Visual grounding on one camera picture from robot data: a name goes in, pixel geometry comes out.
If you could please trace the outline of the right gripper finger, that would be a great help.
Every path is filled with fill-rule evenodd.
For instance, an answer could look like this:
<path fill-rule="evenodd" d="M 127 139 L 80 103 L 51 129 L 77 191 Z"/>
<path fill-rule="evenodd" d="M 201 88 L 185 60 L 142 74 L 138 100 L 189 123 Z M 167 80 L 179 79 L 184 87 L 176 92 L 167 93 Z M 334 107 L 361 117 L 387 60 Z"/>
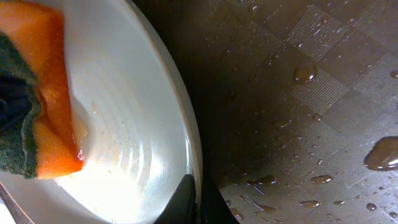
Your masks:
<path fill-rule="evenodd" d="M 194 224 L 196 189 L 192 175 L 184 175 L 177 189 L 154 224 Z"/>

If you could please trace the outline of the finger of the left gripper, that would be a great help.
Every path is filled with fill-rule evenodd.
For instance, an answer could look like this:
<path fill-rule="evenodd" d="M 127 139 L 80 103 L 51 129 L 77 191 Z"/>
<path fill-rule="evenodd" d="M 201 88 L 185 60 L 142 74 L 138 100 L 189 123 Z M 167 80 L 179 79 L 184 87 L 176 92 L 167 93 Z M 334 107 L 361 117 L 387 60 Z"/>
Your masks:
<path fill-rule="evenodd" d="M 1 131 L 21 122 L 31 109 L 25 81 L 1 76 Z"/>

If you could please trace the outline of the orange green scrub sponge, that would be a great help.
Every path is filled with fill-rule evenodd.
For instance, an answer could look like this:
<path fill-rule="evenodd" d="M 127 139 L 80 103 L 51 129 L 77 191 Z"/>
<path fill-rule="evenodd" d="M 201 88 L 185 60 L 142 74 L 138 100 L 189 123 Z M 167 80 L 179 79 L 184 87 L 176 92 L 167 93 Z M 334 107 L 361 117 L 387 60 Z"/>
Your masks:
<path fill-rule="evenodd" d="M 34 2 L 1 3 L 1 76 L 25 81 L 31 102 L 21 122 L 1 131 L 1 170 L 26 179 L 80 171 L 60 11 Z"/>

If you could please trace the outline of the white plate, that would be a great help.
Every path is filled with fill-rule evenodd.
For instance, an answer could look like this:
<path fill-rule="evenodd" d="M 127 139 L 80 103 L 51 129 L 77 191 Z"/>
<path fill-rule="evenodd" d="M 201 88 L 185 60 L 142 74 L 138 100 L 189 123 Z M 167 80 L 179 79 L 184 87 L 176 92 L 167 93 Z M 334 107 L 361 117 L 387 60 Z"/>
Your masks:
<path fill-rule="evenodd" d="M 195 114 L 165 44 L 132 1 L 47 1 L 65 18 L 65 60 L 81 171 L 1 173 L 18 223 L 154 223 L 202 158 Z"/>

